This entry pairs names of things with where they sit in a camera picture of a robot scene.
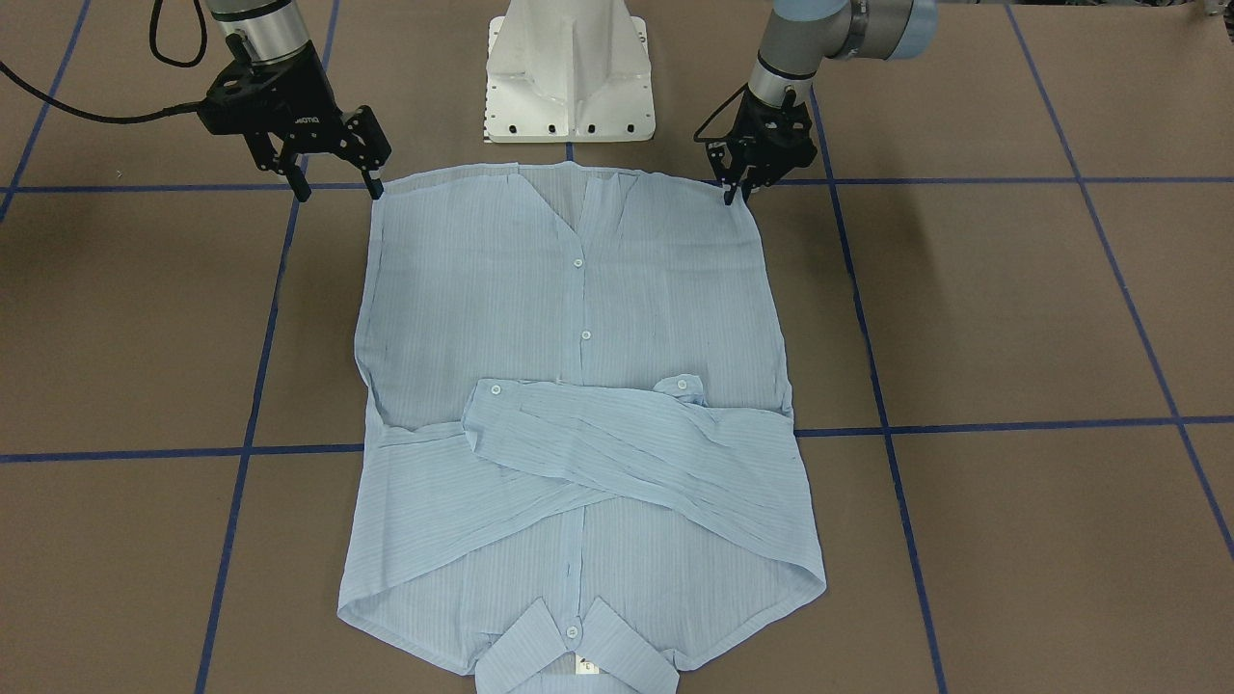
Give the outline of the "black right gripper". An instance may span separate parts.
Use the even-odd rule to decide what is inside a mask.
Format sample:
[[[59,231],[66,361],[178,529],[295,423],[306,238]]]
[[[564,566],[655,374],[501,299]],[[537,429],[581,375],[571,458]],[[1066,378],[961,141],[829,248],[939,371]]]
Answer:
[[[366,194],[385,191],[383,167],[391,147],[374,111],[344,114],[312,42],[274,61],[255,61],[242,40],[230,40],[232,62],[207,89],[197,111],[213,135],[239,135],[260,170],[283,177],[297,203],[312,190],[299,156],[328,153],[362,172]]]

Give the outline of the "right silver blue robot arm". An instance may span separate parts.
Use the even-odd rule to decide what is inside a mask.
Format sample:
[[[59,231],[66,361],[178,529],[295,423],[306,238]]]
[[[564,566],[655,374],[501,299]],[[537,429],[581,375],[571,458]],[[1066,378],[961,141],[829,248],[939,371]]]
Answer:
[[[281,177],[297,201],[311,198],[300,156],[327,153],[352,164],[366,194],[384,194],[391,147],[374,111],[346,114],[294,1],[209,1],[230,65],[215,78],[197,116],[220,136],[241,136],[259,170]]]

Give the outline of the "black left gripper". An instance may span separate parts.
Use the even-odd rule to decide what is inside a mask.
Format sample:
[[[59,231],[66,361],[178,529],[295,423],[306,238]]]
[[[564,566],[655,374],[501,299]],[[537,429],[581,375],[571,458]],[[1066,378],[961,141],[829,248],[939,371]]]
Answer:
[[[735,102],[735,122],[718,137],[705,135],[714,119]],[[793,86],[785,88],[771,102],[758,98],[749,85],[735,93],[705,119],[694,132],[696,144],[705,144],[707,162],[723,189],[726,206],[740,200],[749,203],[756,189],[772,186],[790,170],[802,170],[818,154],[812,140],[808,109]]]

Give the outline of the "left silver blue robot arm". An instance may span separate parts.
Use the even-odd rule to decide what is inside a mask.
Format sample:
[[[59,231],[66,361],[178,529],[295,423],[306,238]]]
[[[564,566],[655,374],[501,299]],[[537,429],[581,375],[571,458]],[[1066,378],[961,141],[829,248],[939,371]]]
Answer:
[[[748,200],[814,163],[808,101],[824,62],[913,59],[938,23],[935,1],[774,2],[749,78],[694,133],[723,201]]]

